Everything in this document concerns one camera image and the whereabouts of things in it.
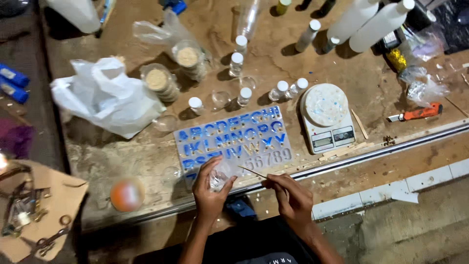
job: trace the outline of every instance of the cardboard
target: cardboard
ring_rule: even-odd
[[[49,210],[49,213],[40,222],[32,221],[29,225],[25,226],[20,238],[0,237],[0,251],[12,262],[19,262],[31,254],[32,246],[39,239],[49,238],[63,228],[59,223],[61,216],[70,215],[73,223],[89,183],[33,161],[16,160],[15,162],[30,166],[32,168],[35,188],[50,187],[50,194],[52,195],[41,201],[41,208]],[[0,181],[0,191],[10,194],[13,188],[18,186],[26,176],[26,174],[20,173]],[[2,216],[6,212],[7,204],[7,199],[0,198],[0,214]],[[3,221],[4,217],[0,217],[1,226],[3,226]],[[44,257],[39,256],[38,252],[36,252],[35,256],[46,261],[54,259],[63,248],[66,237],[66,235],[63,235],[56,239],[54,248]]]

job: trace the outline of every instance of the person's right hand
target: person's right hand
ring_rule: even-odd
[[[279,213],[290,228],[302,239],[308,233],[313,207],[313,194],[288,174],[267,175],[262,184],[274,189],[279,202]]]

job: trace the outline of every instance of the purple cloth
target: purple cloth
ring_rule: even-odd
[[[0,149],[17,159],[28,158],[34,128],[17,125],[11,120],[0,119]]]

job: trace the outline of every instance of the white tile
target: white tile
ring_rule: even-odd
[[[395,181],[360,192],[363,205],[370,205],[391,199],[393,192],[409,192],[406,180]]]
[[[453,178],[469,174],[469,159],[461,160],[449,165]]]
[[[314,205],[313,216],[314,219],[321,219],[360,207],[363,207],[362,199],[359,193],[354,193]]]
[[[449,166],[427,171],[406,179],[409,191],[415,192],[438,183],[451,180],[453,177]]]

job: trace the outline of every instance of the sawdust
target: sawdust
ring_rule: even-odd
[[[185,47],[177,53],[177,62],[184,67],[189,67],[197,62],[197,51],[191,47]]]
[[[145,81],[148,84],[148,88],[155,91],[165,87],[167,79],[168,76],[164,71],[154,69],[147,74]]]

